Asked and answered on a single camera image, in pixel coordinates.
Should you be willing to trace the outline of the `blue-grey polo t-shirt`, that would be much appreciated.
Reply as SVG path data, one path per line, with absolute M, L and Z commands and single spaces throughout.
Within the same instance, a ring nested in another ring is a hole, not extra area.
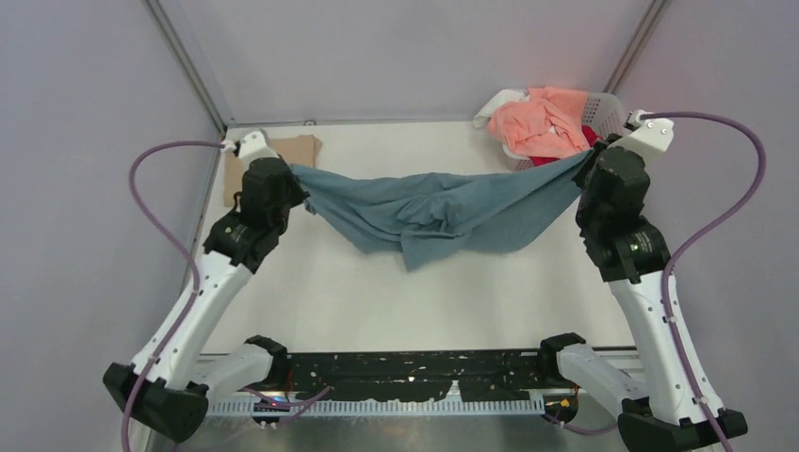
M 300 165 L 306 210 L 364 254 L 398 252 L 407 270 L 461 251 L 504 254 L 527 247 L 579 196 L 585 153 L 518 172 L 423 173 L 352 179 Z

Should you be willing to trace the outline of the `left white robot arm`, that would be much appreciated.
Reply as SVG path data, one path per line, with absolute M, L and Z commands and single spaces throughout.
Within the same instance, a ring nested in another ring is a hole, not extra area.
M 200 364 L 199 355 L 221 315 L 286 231 L 290 210 L 307 194 L 281 157 L 255 159 L 245 170 L 238 205 L 211 228 L 192 279 L 155 336 L 128 363 L 103 376 L 118 407 L 180 444 L 209 408 L 255 383 L 281 388 L 289 375 L 285 346 L 262 336 Z

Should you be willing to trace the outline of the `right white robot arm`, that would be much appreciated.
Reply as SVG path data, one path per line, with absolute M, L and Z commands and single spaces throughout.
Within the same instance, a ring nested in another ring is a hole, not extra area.
M 668 246 L 642 214 L 650 186 L 644 160 L 599 143 L 573 180 L 581 191 L 580 236 L 622 309 L 644 381 L 610 364 L 573 332 L 541 342 L 541 380 L 585 390 L 616 419 L 629 451 L 693 451 L 746 434 L 743 413 L 724 405 L 698 360 L 676 280 L 666 268 Z

